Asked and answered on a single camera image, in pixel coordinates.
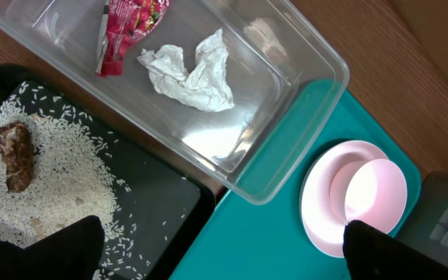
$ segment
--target teal tray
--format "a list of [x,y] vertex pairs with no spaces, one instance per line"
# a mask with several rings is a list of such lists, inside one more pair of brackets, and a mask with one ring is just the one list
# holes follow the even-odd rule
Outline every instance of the teal tray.
[[[302,96],[320,94],[331,83],[310,83]],[[308,99],[301,97],[296,108]],[[285,117],[295,124],[295,111]],[[421,175],[366,110],[345,91],[323,131],[276,198],[255,206],[229,192],[179,263],[171,279],[350,279],[345,259],[322,254],[309,241],[299,215],[299,192],[314,160],[346,140],[365,140],[379,146],[404,172],[408,200],[395,236],[414,208]]]

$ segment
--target crumpled tissue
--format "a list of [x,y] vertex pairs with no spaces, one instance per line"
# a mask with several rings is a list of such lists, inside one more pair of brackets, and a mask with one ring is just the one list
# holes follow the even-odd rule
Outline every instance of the crumpled tissue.
[[234,107],[226,82],[228,56],[219,29],[196,47],[197,66],[191,74],[184,67],[183,49],[174,45],[156,53],[143,49],[138,61],[149,70],[156,92],[205,112],[219,112]]

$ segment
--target white rice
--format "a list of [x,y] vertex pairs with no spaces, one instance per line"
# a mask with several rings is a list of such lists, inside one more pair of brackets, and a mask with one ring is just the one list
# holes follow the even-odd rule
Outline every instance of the white rice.
[[103,279],[103,276],[101,275],[101,272],[99,269],[96,269],[94,271],[93,280],[101,280]]
[[134,240],[131,240],[131,245],[129,245],[129,248],[127,248],[126,250],[130,250],[133,246],[134,246]]
[[[4,102],[0,127],[14,121],[26,124],[34,152],[39,153],[34,158],[34,179],[20,194],[8,193],[0,156],[0,240],[28,247],[40,239],[32,218],[39,219],[40,231],[49,236],[88,215],[100,218],[106,240],[118,238],[124,227],[113,227],[114,179],[96,156],[93,141],[84,135],[86,128],[61,119],[30,117],[15,102]],[[77,198],[83,203],[78,205]]]

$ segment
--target clear plastic container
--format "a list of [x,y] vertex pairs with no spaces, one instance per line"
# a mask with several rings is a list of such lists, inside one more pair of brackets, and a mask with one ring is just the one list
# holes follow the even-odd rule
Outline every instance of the clear plastic container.
[[[278,192],[348,83],[346,64],[287,0],[173,0],[156,29],[126,55],[124,74],[100,78],[94,72],[103,6],[104,0],[0,0],[0,28],[254,204]],[[218,28],[229,51],[227,82],[236,106],[205,113],[156,93],[136,60],[141,49],[180,46],[192,70],[194,49]],[[262,145],[301,95],[299,86],[317,79],[333,86],[312,99],[312,112],[298,127],[303,133],[284,147],[295,158],[275,159],[280,170],[263,174],[263,186],[240,183],[257,153],[267,152]]]

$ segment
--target candy wrapper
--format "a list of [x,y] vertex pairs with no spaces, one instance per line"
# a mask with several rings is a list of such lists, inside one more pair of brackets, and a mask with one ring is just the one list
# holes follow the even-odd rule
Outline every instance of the candy wrapper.
[[96,74],[121,75],[130,46],[159,24],[171,0],[107,0],[100,27]]

